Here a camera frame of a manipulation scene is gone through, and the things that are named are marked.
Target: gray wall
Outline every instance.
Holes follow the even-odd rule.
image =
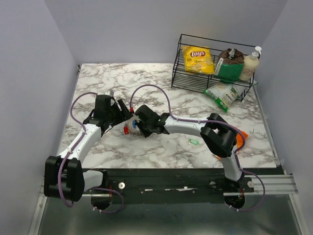
[[[43,0],[0,1],[0,234],[28,233],[77,66]]]
[[[312,0],[288,1],[263,44],[257,71],[278,155],[295,177],[308,223],[313,221],[312,12]]]
[[[181,33],[261,45],[287,0],[45,2],[80,63],[172,63]]]

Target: marble tabletop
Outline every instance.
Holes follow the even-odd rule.
[[[129,106],[133,91],[143,84],[163,88],[171,100],[172,112],[181,117],[204,118],[220,114],[229,124],[249,134],[238,157],[242,167],[276,167],[263,118],[251,89],[242,102],[235,101],[227,113],[205,94],[171,88],[172,64],[83,64],[73,99],[85,92],[114,91],[116,100]],[[94,108],[95,97],[86,95],[74,107],[75,117],[83,121]],[[140,89],[133,100],[134,109],[146,104],[158,114],[168,112],[163,93],[153,87]],[[185,134],[157,135],[148,138],[125,135],[124,124],[115,126],[90,150],[85,168],[219,168],[221,162],[199,137]],[[68,117],[60,151],[77,136],[81,127]],[[190,143],[193,138],[198,145]]]

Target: yellow chip bag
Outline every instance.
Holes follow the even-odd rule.
[[[214,73],[214,63],[209,48],[182,46],[185,70],[201,73]]]

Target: lotion bottle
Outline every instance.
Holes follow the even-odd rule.
[[[245,57],[245,64],[243,71],[241,72],[239,79],[242,81],[248,81],[252,76],[255,70],[259,66],[259,55],[261,55],[261,47],[255,47],[255,51],[251,55]]]

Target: wire rack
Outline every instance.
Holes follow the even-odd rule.
[[[196,43],[201,46],[186,43],[188,42],[188,39],[192,39],[189,41],[193,41],[193,42],[197,41]],[[213,48],[211,47],[211,45],[217,46],[220,49]],[[206,49],[207,47],[205,46],[208,46],[210,49],[212,60],[214,61],[215,65],[218,62],[217,60],[221,51],[227,48],[235,47],[235,48],[238,48],[241,52],[243,52],[244,50],[246,51],[247,48],[248,50],[252,52],[251,47],[255,48],[255,46],[246,45],[246,44],[231,43],[231,42],[220,41],[220,40],[215,40],[215,39],[181,34],[179,38],[178,46],[177,46],[175,63],[173,66],[171,87],[181,88],[181,89],[194,91],[194,92],[200,92],[200,93],[203,93],[205,89],[208,89],[214,84],[220,82],[221,79],[211,74],[204,74],[204,73],[191,72],[191,71],[186,72],[184,56],[182,53],[181,46],[194,46],[194,47],[202,47]],[[246,87],[244,92],[237,98],[238,100],[243,101],[244,97],[246,96],[250,88],[253,86],[253,82],[254,82],[254,74],[248,81],[238,80],[238,81],[230,82],[231,84]]]

